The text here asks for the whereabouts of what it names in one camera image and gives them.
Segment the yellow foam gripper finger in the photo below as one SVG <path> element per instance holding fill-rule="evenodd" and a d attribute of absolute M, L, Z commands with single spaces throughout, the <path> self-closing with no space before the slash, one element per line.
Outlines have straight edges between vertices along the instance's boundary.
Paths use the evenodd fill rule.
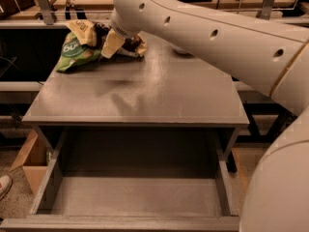
<path fill-rule="evenodd" d="M 125 40 L 126 39 L 123 36 L 118 35 L 113 29 L 111 29 L 103 44 L 101 55 L 104 58 L 110 59 L 123 46 Z"/>

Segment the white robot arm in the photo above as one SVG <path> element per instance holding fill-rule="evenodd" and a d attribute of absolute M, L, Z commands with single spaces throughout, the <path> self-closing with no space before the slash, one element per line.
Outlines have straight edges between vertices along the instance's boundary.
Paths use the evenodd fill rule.
<path fill-rule="evenodd" d="M 156 35 L 295 115 L 256 167 L 239 232 L 309 232 L 309 29 L 178 0 L 113 5 L 119 37 Z"/>

